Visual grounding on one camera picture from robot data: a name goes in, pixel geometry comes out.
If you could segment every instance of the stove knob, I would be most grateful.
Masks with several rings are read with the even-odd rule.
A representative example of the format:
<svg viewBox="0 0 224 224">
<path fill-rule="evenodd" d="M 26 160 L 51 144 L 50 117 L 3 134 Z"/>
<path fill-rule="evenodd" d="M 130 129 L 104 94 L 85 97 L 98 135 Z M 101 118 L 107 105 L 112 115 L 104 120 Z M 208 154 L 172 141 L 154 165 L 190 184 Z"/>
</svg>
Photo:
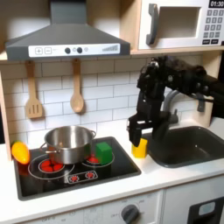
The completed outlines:
<svg viewBox="0 0 224 224">
<path fill-rule="evenodd" d="M 89 172 L 88 174 L 87 174 L 87 178 L 88 179 L 91 179 L 91 178 L 93 178 L 94 177 L 94 174 L 92 173 L 92 172 Z"/>
<path fill-rule="evenodd" d="M 132 223 L 139 215 L 139 210 L 135 205 L 128 205 L 122 210 L 122 218 L 125 223 Z"/>
<path fill-rule="evenodd" d="M 72 181 L 73 181 L 73 182 L 75 182 L 75 181 L 77 181 L 77 180 L 78 180 L 78 177 L 77 177 L 77 176 L 73 176 L 73 177 L 72 177 Z"/>
</svg>

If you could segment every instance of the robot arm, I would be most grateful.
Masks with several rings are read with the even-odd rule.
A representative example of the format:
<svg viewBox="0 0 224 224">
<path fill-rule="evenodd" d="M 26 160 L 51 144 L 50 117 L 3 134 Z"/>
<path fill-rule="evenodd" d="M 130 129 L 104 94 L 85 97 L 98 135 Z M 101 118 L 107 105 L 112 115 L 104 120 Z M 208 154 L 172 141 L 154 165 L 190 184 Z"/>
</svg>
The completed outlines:
<svg viewBox="0 0 224 224">
<path fill-rule="evenodd" d="M 171 113 L 160 111 L 166 87 L 189 96 L 212 96 L 214 102 L 224 104 L 224 84 L 207 75 L 202 66 L 190 66 L 174 57 L 152 59 L 142 68 L 137 87 L 136 114 L 129 118 L 128 127 L 129 140 L 135 146 L 140 143 L 142 130 L 153 128 L 152 137 L 159 140 L 169 129 Z"/>
</svg>

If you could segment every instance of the black stovetop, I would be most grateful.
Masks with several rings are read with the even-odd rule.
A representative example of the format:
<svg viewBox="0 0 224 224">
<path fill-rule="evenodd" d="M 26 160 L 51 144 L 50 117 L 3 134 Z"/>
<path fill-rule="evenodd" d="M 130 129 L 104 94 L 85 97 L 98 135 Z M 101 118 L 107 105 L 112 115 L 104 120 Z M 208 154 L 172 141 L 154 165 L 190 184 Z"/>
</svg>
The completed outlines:
<svg viewBox="0 0 224 224">
<path fill-rule="evenodd" d="M 95 139 L 92 152 L 95 144 L 101 142 L 106 142 L 112 148 L 113 161 L 110 164 L 95 164 L 88 160 L 75 165 L 54 164 L 44 152 L 39 149 L 31 150 L 30 164 L 21 165 L 15 161 L 18 198 L 36 199 L 141 173 L 113 137 Z"/>
</svg>

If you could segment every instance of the black sink basin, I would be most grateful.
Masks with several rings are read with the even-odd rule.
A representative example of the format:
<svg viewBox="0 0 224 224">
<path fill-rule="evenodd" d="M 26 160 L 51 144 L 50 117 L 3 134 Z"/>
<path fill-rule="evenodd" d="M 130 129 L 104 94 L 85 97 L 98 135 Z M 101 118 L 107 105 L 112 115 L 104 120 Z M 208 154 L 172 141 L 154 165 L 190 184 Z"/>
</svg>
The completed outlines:
<svg viewBox="0 0 224 224">
<path fill-rule="evenodd" d="M 154 141 L 151 134 L 143 138 L 148 140 L 148 154 L 169 168 L 224 158 L 224 141 L 201 127 L 171 129 L 161 142 Z"/>
</svg>

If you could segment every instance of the range hood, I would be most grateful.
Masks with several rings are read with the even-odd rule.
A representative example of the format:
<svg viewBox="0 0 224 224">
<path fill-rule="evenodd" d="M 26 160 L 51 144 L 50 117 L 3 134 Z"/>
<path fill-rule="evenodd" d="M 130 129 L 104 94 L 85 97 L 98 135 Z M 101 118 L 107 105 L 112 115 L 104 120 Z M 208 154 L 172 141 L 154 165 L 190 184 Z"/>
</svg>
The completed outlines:
<svg viewBox="0 0 224 224">
<path fill-rule="evenodd" d="M 5 44 L 8 60 L 130 54 L 130 43 L 87 24 L 86 0 L 50 0 L 50 8 L 51 25 Z"/>
</svg>

